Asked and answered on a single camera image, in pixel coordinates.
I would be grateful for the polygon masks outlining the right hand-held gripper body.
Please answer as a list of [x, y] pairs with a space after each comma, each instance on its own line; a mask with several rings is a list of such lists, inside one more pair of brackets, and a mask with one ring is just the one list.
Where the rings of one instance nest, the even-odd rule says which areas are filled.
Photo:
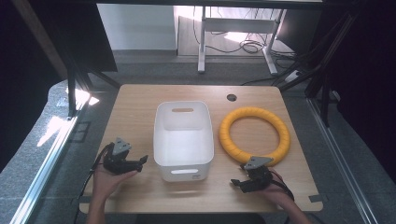
[[241, 188], [244, 193], [266, 189], [270, 185], [273, 176], [266, 164], [272, 160], [272, 158], [256, 156], [252, 156], [248, 160], [245, 169], [249, 180], [246, 180], [248, 181], [247, 185]]

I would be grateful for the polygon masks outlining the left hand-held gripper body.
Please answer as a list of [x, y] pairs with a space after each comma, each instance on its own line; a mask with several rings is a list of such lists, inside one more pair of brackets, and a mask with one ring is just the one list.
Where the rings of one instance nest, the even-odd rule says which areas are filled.
[[136, 171], [140, 161], [127, 161], [131, 145], [117, 137], [114, 142], [106, 146], [106, 153], [103, 160], [104, 167], [114, 175], [121, 175]]

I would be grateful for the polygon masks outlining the person's left hand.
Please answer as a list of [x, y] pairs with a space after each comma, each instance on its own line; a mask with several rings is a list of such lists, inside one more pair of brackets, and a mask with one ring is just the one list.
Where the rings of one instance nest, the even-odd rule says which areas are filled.
[[109, 172], [103, 164], [99, 164], [93, 174], [91, 202], [104, 203], [121, 182], [137, 174], [137, 171], [132, 171], [121, 175], [114, 175]]

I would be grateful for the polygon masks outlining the person's right hand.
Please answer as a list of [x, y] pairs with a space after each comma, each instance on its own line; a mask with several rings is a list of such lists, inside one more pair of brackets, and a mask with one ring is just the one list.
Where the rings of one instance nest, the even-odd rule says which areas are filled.
[[284, 183], [283, 178], [274, 169], [270, 170], [273, 180], [270, 185], [260, 191], [260, 194], [269, 202], [282, 208], [283, 204], [294, 202], [290, 196], [290, 190]]

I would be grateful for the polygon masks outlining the white plastic basket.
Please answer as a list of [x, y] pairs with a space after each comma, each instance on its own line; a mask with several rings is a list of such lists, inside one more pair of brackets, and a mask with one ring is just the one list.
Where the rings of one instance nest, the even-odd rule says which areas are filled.
[[157, 107], [153, 155], [167, 182], [207, 178], [214, 158], [214, 134], [201, 101], [164, 102]]

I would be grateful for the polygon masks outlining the black metal stand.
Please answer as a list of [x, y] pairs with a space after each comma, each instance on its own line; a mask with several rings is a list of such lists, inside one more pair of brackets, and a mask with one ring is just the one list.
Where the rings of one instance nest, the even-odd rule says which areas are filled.
[[120, 84], [105, 75], [105, 72], [116, 72], [117, 66], [109, 44], [92, 45], [87, 48], [74, 48], [71, 44], [62, 41], [58, 45], [61, 59], [65, 65], [68, 81], [68, 117], [77, 115], [77, 93], [79, 85], [84, 91], [92, 88], [89, 74], [101, 78], [110, 86], [119, 89]]

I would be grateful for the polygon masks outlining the white power strip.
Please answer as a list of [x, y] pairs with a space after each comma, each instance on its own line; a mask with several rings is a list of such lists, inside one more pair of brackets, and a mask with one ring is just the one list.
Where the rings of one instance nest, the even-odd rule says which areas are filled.
[[286, 82], [291, 82], [291, 81], [293, 81], [294, 79], [296, 79], [297, 77], [299, 77], [300, 74], [301, 74], [300, 71], [294, 70], [293, 72], [291, 72], [291, 73], [285, 78], [285, 81], [286, 81]]

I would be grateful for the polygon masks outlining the black tripod stand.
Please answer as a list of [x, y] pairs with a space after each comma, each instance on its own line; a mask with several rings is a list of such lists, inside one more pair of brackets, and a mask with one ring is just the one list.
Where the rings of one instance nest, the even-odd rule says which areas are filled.
[[322, 36], [318, 38], [317, 44], [307, 53], [302, 54], [291, 68], [299, 66], [305, 67], [306, 71], [293, 81], [279, 87], [281, 92], [287, 91], [300, 83], [309, 79], [304, 94], [311, 99], [321, 91], [321, 106], [319, 108], [319, 118], [326, 127], [329, 126], [328, 107], [330, 103], [330, 81], [331, 68], [334, 62], [334, 55], [340, 48], [341, 43], [350, 30], [357, 16], [352, 10], [324, 11], [321, 14], [317, 30], [322, 31]]

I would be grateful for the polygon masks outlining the dark monitor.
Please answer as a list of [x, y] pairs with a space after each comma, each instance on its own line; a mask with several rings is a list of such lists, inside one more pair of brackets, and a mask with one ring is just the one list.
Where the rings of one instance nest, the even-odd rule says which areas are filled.
[[276, 38], [298, 55], [307, 53], [318, 44], [321, 14], [321, 10], [287, 9]]

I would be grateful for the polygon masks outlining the wooden beam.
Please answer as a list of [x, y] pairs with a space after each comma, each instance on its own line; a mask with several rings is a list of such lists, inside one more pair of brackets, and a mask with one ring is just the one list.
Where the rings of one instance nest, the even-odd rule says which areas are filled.
[[50, 36], [45, 30], [44, 25], [34, 12], [31, 4], [28, 0], [11, 0], [11, 3], [20, 13], [22, 20], [33, 34], [40, 48], [44, 51], [58, 76], [62, 79], [67, 79], [68, 75], [66, 66], [51, 41]]

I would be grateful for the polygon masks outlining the aluminium rail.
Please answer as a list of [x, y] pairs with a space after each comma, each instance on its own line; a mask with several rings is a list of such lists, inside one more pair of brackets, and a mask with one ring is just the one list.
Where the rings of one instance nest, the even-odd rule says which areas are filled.
[[49, 148], [46, 158], [43, 160], [35, 178], [22, 198], [21, 203], [9, 224], [27, 223], [44, 187], [50, 179], [50, 174], [52, 173], [57, 160], [60, 158], [64, 146], [66, 145], [66, 142], [71, 132], [74, 130], [78, 118], [86, 105], [86, 103], [77, 103], [73, 117], [68, 116], [66, 119], [61, 119], [49, 126], [49, 130], [56, 127], [56, 130], [54, 131], [56, 133], [56, 138]]
[[371, 205], [367, 201], [361, 186], [358, 184], [355, 176], [352, 174], [350, 167], [337, 144], [331, 130], [327, 127], [319, 114], [319, 108], [316, 102], [312, 99], [307, 99], [307, 104], [315, 118], [316, 123], [323, 135], [323, 138], [330, 150], [336, 166], [339, 169], [341, 176], [344, 179], [346, 187], [359, 211], [364, 224], [378, 224], [377, 218], [372, 210]]

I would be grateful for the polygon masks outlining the white metal desk frame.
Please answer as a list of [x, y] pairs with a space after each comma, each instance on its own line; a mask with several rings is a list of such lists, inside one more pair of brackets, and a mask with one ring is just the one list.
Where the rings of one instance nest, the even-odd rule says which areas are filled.
[[[205, 57], [208, 49], [223, 53], [244, 52], [261, 53], [272, 76], [278, 74], [272, 56], [272, 48], [284, 16], [284, 9], [249, 8], [243, 17], [231, 18], [219, 14], [213, 17], [206, 13], [210, 7], [202, 7], [201, 30], [196, 38], [198, 49], [198, 71], [205, 71]], [[238, 43], [236, 49], [218, 49], [206, 44], [208, 34], [224, 35]]]

